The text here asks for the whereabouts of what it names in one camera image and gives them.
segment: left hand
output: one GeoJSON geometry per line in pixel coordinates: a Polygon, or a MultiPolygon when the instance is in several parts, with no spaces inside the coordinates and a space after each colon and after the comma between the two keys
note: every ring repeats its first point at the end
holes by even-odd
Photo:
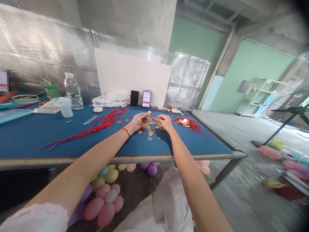
{"type": "Polygon", "coordinates": [[[131,122],[125,126],[125,128],[133,134],[138,131],[142,125],[142,119],[147,117],[148,113],[139,113],[133,117],[131,122]]]}

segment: green wall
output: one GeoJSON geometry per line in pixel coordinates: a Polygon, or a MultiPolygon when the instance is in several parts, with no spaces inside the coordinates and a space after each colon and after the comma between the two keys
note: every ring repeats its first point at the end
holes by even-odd
{"type": "Polygon", "coordinates": [[[169,52],[182,52],[211,63],[195,107],[198,107],[203,97],[227,37],[228,34],[210,30],[175,16],[169,52]]]}
{"type": "Polygon", "coordinates": [[[243,80],[278,80],[294,59],[264,46],[243,40],[210,107],[211,111],[234,113],[244,98],[237,93],[243,80]]]}

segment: hand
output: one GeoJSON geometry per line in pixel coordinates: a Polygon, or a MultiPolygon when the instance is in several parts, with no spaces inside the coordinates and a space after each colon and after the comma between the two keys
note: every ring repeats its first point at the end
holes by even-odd
{"type": "Polygon", "coordinates": [[[147,117],[148,113],[139,113],[133,117],[128,125],[125,128],[133,134],[135,131],[139,130],[142,125],[142,119],[147,117]]]}
{"type": "Polygon", "coordinates": [[[166,129],[168,133],[174,130],[170,116],[161,114],[157,117],[157,121],[162,124],[162,126],[164,127],[164,129],[166,129]]]}

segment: pink sleeve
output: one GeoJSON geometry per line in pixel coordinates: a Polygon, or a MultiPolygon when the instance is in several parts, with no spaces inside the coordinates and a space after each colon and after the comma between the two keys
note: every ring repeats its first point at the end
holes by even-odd
{"type": "Polygon", "coordinates": [[[46,231],[64,232],[68,228],[68,213],[61,205],[50,203],[34,204],[23,208],[9,217],[1,226],[0,232],[7,231],[46,231]]]}

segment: white garment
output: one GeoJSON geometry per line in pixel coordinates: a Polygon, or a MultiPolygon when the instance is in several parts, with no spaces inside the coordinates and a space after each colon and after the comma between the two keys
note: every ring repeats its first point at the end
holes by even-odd
{"type": "MultiPolygon", "coordinates": [[[[64,232],[69,217],[61,205],[35,204],[9,217],[0,232],[64,232]]],[[[114,232],[193,231],[192,214],[177,168],[164,174],[157,189],[114,232]]]]}

